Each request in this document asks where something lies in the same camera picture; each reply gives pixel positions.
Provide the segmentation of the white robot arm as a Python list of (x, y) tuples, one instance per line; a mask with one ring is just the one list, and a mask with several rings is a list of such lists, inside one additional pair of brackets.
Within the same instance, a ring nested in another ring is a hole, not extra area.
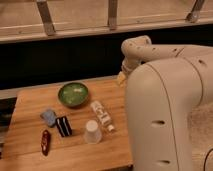
[(213, 47), (139, 36), (121, 50), (134, 171), (193, 171), (188, 114), (213, 102)]

